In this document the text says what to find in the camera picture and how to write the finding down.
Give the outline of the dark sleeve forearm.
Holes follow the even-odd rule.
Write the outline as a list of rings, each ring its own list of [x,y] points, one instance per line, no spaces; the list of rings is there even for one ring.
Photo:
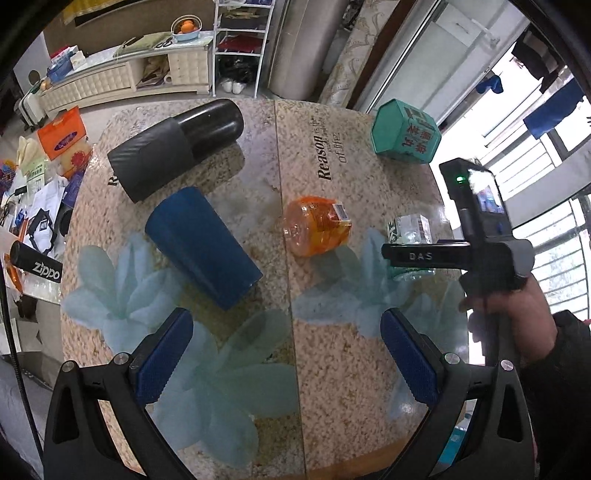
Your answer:
[[[557,339],[520,381],[541,479],[590,477],[590,329],[569,311],[554,315]]]

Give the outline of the right hand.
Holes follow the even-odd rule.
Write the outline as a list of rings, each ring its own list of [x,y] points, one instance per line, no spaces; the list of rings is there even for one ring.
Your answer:
[[[555,347],[558,329],[533,274],[521,290],[496,292],[487,298],[467,296],[460,302],[459,309],[507,315],[523,367],[543,360]]]

